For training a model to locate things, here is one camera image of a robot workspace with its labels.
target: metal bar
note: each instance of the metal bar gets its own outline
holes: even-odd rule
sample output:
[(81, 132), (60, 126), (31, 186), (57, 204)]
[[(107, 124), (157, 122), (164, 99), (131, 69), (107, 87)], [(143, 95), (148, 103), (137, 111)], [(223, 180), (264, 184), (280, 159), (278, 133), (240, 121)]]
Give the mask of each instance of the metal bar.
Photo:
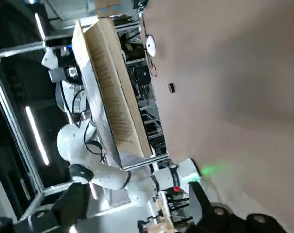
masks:
[(122, 25), (116, 26), (115, 28), (116, 28), (117, 32), (131, 30), (131, 29), (137, 29), (137, 28), (139, 28), (139, 22), (122, 24)]
[(19, 123), (18, 123), (17, 118), (15, 116), (15, 113), (13, 111), (13, 108), (9, 102), (7, 95), (6, 95), (6, 92), (4, 90), (4, 86), (3, 86), (1, 79), (0, 79), (0, 104), (3, 107), (7, 121), (10, 125), (10, 128), (13, 132), (13, 135), (16, 139), (16, 142), (20, 148), (21, 155), (23, 156), (24, 161), (26, 163), (26, 166), (33, 177), (35, 188), (40, 193), (44, 189), (43, 182), (42, 182), (42, 180), (39, 176), (39, 173), (35, 167), (35, 163), (32, 159), (31, 153), (30, 153), (29, 148), (26, 144), (26, 140), (22, 134), (22, 131), (20, 129)]
[(156, 137), (160, 137), (160, 136), (163, 136), (164, 134), (163, 133), (158, 133), (156, 135), (151, 135), (151, 136), (148, 136), (148, 139), (151, 140), (151, 139), (154, 139)]
[(69, 181), (69, 182), (66, 182), (66, 183), (62, 183), (62, 184), (59, 184), (59, 185), (48, 187), (48, 188), (43, 190), (43, 194), (46, 197), (46, 196), (49, 196), (49, 195), (52, 195), (52, 194), (55, 194), (55, 193), (63, 192), (65, 190), (67, 190), (72, 184), (73, 184), (73, 182)]
[(118, 205), (118, 206), (113, 207), (113, 208), (110, 208), (108, 210), (100, 211), (100, 212), (95, 213), (95, 214), (93, 214), (91, 216), (87, 216), (87, 218), (90, 219), (90, 218), (93, 218), (93, 217), (98, 217), (98, 216), (102, 216), (102, 215), (112, 214), (112, 213), (115, 213), (115, 212), (118, 212), (118, 211), (121, 211), (121, 210), (124, 210), (124, 209), (131, 208), (133, 206), (134, 205), (131, 202), (127, 202), (125, 204)]
[(153, 108), (153, 107), (156, 107), (156, 104), (141, 107), (140, 110), (143, 111), (143, 110), (146, 110), (146, 109), (151, 108), (151, 107), (152, 107), (152, 108)]
[(176, 211), (176, 210), (180, 210), (180, 209), (183, 209), (185, 207), (189, 206), (189, 204), (185, 204), (185, 205), (181, 205), (181, 206), (178, 206), (178, 207), (175, 207), (175, 208), (172, 208), (170, 209), (170, 212), (173, 212), (173, 211)]
[(134, 63), (137, 63), (137, 62), (144, 62), (144, 61), (147, 61), (146, 58), (140, 58), (140, 59), (136, 59), (136, 60), (132, 60), (132, 61), (127, 61), (125, 62), (127, 65), (130, 65), (130, 64), (134, 64)]
[(144, 121), (144, 124), (147, 125), (147, 124), (150, 124), (150, 123), (156, 123), (157, 121), (160, 121), (160, 120), (159, 119), (147, 120), (147, 121)]
[(176, 202), (183, 202), (183, 201), (189, 201), (189, 198), (180, 198), (180, 199), (168, 199), (167, 203), (176, 203)]
[[(89, 26), (91, 26), (91, 24), (83, 25), (82, 28), (87, 28)], [(66, 30), (66, 29), (71, 29), (74, 27), (75, 27), (75, 25), (69, 25), (69, 26), (63, 27), (62, 29)], [(126, 31), (126, 30), (137, 29), (137, 28), (139, 28), (139, 22), (126, 23), (126, 24), (118, 25), (115, 27), (117, 32), (122, 32), (122, 31)]]
[(43, 41), (0, 49), (0, 58), (44, 49)]
[[(142, 114), (142, 116), (147, 116), (150, 120), (154, 120), (154, 119), (155, 119), (155, 117), (152, 116), (152, 115), (151, 115), (150, 113), (148, 113), (148, 112)], [(153, 123), (154, 123), (158, 128), (161, 128), (161, 129), (162, 129), (161, 125), (160, 125), (159, 123), (157, 123), (157, 121), (154, 121)]]
[(123, 170), (124, 171), (135, 170), (135, 169), (147, 166), (147, 165), (155, 163), (155, 162), (160, 162), (160, 161), (163, 161), (163, 160), (167, 160), (169, 158), (170, 157), (169, 157), (168, 154), (159, 155), (159, 156), (156, 156), (156, 157), (153, 157), (153, 158), (150, 158), (150, 159), (145, 159), (145, 160), (143, 160), (141, 162), (138, 162), (138, 163), (135, 163), (135, 164), (131, 164), (129, 166), (125, 166), (123, 168)]
[(151, 136), (151, 135), (153, 135), (155, 133), (158, 133), (158, 130), (152, 130), (152, 131), (148, 132), (147, 135)]
[(176, 225), (178, 225), (178, 224), (186, 223), (186, 222), (189, 222), (189, 221), (191, 221), (191, 220), (193, 220), (193, 217), (188, 217), (188, 218), (185, 218), (185, 219), (180, 220), (180, 221), (178, 221), (178, 222), (174, 222), (174, 225), (176, 226)]
[(30, 203), (29, 207), (27, 210), (24, 212), (24, 214), (21, 216), (19, 222), (22, 222), (26, 218), (28, 218), (35, 210), (37, 207), (39, 207), (44, 199), (44, 195), (42, 193), (38, 193), (34, 200)]

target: ceiling light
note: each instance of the ceiling light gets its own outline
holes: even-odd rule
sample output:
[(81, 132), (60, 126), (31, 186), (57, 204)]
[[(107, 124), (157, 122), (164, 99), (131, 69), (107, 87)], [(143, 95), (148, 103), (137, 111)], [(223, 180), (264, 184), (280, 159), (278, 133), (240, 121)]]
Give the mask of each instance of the ceiling light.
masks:
[(72, 226), (70, 227), (69, 233), (78, 233), (78, 231), (77, 231), (77, 229), (75, 228), (74, 225), (72, 225)]
[(92, 192), (92, 196), (94, 199), (97, 199), (97, 193), (92, 182), (89, 182), (90, 191)]
[(66, 114), (67, 114), (67, 118), (68, 118), (70, 125), (73, 125), (73, 120), (72, 120), (71, 114), (69, 112), (66, 112)]
[(40, 20), (40, 16), (38, 15), (38, 13), (35, 14), (35, 19), (36, 19), (36, 24), (38, 25), (39, 31), (40, 31), (40, 35), (42, 40), (45, 39), (45, 34), (44, 34), (44, 30), (41, 24), (41, 20)]
[(31, 112), (29, 106), (26, 107), (26, 113), (27, 113), (27, 116), (28, 116), (28, 119), (29, 119), (29, 122), (30, 122), (30, 125), (31, 125), (31, 128), (32, 128), (32, 131), (34, 133), (36, 143), (37, 143), (37, 145), (39, 147), (41, 157), (42, 157), (44, 163), (46, 165), (49, 165), (50, 164), (49, 159), (48, 159), (48, 157), (46, 155), (46, 152), (45, 152), (45, 149), (43, 147), (38, 128), (37, 128), (37, 126), (35, 124), (34, 116), (32, 115), (32, 112)]

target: white robot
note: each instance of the white robot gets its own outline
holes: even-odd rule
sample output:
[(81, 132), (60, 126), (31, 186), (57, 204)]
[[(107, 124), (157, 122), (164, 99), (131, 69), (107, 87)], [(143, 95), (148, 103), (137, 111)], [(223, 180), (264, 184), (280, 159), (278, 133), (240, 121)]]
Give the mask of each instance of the white robot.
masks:
[(180, 187), (189, 191), (189, 181), (199, 178), (198, 171), (191, 159), (158, 170), (150, 177), (139, 177), (102, 163), (103, 148), (94, 140), (96, 128), (87, 120), (81, 127), (66, 125), (58, 133), (57, 147), (61, 157), (70, 162), (69, 171), (75, 182), (112, 189), (126, 189), (135, 206), (144, 206), (149, 199), (161, 190)]

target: small black object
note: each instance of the small black object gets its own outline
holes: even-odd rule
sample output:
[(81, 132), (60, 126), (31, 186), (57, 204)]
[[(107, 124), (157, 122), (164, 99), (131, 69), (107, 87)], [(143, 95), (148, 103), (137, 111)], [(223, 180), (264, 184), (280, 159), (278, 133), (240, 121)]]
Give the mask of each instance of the small black object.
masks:
[(27, 219), (30, 232), (49, 232), (60, 233), (62, 226), (57, 221), (55, 214), (50, 210), (39, 210), (34, 212)]
[(171, 175), (172, 175), (172, 179), (174, 182), (174, 187), (180, 187), (180, 180), (179, 180), (179, 176), (177, 173), (178, 167), (179, 166), (177, 164), (173, 164), (169, 167)]
[(0, 217), (0, 233), (13, 231), (13, 221), (10, 218)]
[(58, 47), (72, 44), (72, 35), (66, 37), (48, 37), (45, 40), (46, 47)]
[(169, 89), (170, 93), (174, 93), (175, 92), (175, 85), (173, 83), (168, 84), (168, 89)]
[(100, 144), (99, 141), (96, 141), (95, 139), (89, 139), (88, 141), (86, 141), (86, 143), (90, 144), (90, 145), (97, 146), (97, 147), (99, 147), (100, 150), (103, 150), (103, 146)]
[(151, 83), (151, 77), (148, 66), (140, 66), (135, 68), (137, 83), (140, 86), (148, 85)]
[(71, 177), (78, 176), (86, 179), (87, 181), (91, 181), (94, 177), (94, 173), (91, 170), (79, 164), (71, 164), (68, 166), (68, 169)]

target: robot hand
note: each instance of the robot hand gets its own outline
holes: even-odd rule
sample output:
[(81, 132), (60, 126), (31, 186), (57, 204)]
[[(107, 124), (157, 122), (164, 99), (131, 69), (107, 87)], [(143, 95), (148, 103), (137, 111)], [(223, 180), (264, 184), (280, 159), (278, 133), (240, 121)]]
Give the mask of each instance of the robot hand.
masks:
[(92, 182), (112, 190), (127, 189), (131, 202), (135, 206), (144, 206), (161, 190), (180, 187), (189, 192), (189, 181), (199, 178), (191, 159), (156, 171), (150, 177), (139, 177), (130, 171), (103, 164), (103, 148), (98, 141), (91, 139), (96, 128), (87, 125), (87, 121), (83, 121), (80, 128), (66, 125), (57, 136), (58, 151), (63, 159), (70, 162), (69, 171), (75, 182)]

